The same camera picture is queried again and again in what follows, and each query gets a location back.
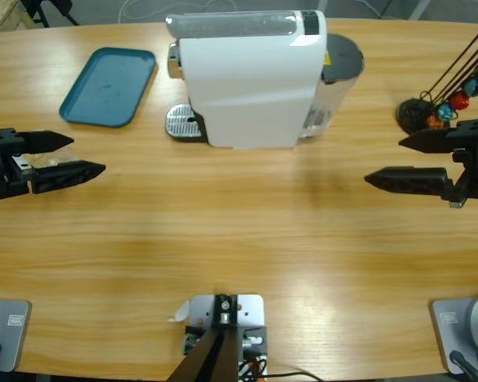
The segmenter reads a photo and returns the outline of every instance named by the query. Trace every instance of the teal plastic tray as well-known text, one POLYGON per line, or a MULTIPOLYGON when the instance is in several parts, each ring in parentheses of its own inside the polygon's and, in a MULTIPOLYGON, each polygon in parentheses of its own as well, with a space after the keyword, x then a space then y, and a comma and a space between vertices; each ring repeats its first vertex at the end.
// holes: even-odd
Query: teal plastic tray
POLYGON ((147 50, 96 50, 65 97, 61 117, 108 127, 129 123, 154 67, 154 54, 147 50))

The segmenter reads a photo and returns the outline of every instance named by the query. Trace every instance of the wooden table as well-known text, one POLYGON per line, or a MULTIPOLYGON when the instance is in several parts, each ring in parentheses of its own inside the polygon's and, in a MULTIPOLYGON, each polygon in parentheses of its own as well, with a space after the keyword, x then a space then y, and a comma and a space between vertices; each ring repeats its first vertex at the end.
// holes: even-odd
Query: wooden table
MULTIPOLYGON (((167 75, 162 24, 0 33, 0 128, 51 129, 103 162, 71 189, 0 201, 0 298, 33 304, 19 369, 164 379, 182 359, 193 294, 265 299, 271 371, 326 379, 443 372, 428 304, 478 294, 478 201, 394 195, 363 176, 447 166, 397 145, 395 107, 428 88, 478 25, 330 20, 366 69, 322 137, 293 150, 227 150, 170 140, 186 100, 167 75), (62 100, 103 46, 159 61, 133 121, 66 123, 62 100)), ((478 116, 478 98, 460 113, 478 116)))

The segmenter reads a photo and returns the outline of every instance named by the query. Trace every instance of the blue ball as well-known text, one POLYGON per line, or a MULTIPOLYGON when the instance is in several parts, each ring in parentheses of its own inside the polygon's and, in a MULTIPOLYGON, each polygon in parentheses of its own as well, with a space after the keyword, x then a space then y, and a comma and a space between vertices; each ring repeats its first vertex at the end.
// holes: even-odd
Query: blue ball
POLYGON ((476 97, 478 96, 478 92, 476 91, 476 87, 478 86, 478 81, 474 78, 467 80, 464 84, 464 93, 467 97, 476 97))
POLYGON ((448 122, 453 117, 452 105, 445 102, 437 108, 437 117, 440 121, 448 122))

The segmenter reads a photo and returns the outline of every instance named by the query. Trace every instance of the white cable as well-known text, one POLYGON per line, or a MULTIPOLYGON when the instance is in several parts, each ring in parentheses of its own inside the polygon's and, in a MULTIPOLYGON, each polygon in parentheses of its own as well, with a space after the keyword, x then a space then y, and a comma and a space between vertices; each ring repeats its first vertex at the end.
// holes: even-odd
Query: white cable
POLYGON ((388 18, 390 20, 401 20, 400 18, 392 18, 391 16, 381 16, 381 13, 376 10, 367 0, 354 0, 355 2, 358 2, 359 4, 363 4, 366 8, 371 10, 377 18, 388 18))
POLYGON ((117 23, 120 24, 120 21, 122 19, 122 16, 124 16, 127 20, 131 21, 140 21, 140 20, 146 20, 148 18, 151 18, 152 16, 155 16, 156 14, 162 14, 163 12, 167 12, 168 10, 171 10, 177 6, 193 6, 195 8, 199 8, 201 12, 205 12, 209 6, 214 3, 214 2, 228 2, 229 4, 232 5, 233 10, 237 10, 237 4, 234 0, 209 0, 206 4, 197 4, 195 2, 180 2, 177 4, 172 4, 171 6, 167 6, 165 8, 162 8, 161 10, 156 10, 155 12, 151 12, 149 14, 144 14, 142 16, 131 16, 127 12, 127 8, 130 6, 133 6, 134 4, 138 4, 139 2, 145 2, 145 1, 150 1, 150 0, 126 0, 123 5, 120 7, 119 10, 119 16, 117 18, 117 23))
POLYGON ((359 2, 360 4, 363 4, 366 8, 371 10, 377 18, 381 18, 381 13, 376 10, 373 6, 370 5, 370 3, 367 0, 354 0, 355 2, 359 2))
POLYGON ((213 3, 213 2, 228 2, 232 8, 233 8, 233 12, 236 12, 237 11, 237 4, 234 0, 209 0, 205 5, 204 5, 204 9, 202 10, 202 12, 205 12, 207 10, 207 8, 209 8, 209 6, 213 3))
POLYGON ((126 0, 122 6, 120 7, 119 9, 119 16, 117 16, 117 24, 120 24, 120 19, 122 18, 122 13, 124 12, 124 8, 126 7, 126 5, 129 3, 129 0, 126 0))

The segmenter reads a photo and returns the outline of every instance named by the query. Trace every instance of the coffee machine lid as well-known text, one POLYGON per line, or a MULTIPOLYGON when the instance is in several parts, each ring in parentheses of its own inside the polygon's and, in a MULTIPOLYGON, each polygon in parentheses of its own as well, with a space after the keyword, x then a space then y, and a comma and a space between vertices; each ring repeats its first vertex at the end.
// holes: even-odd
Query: coffee machine lid
POLYGON ((297 30, 293 11, 169 14, 168 31, 175 38, 286 36, 297 30))
POLYGON ((361 74, 363 66, 363 54, 351 39, 339 34, 327 35, 327 52, 322 71, 322 80, 326 84, 355 78, 361 74))

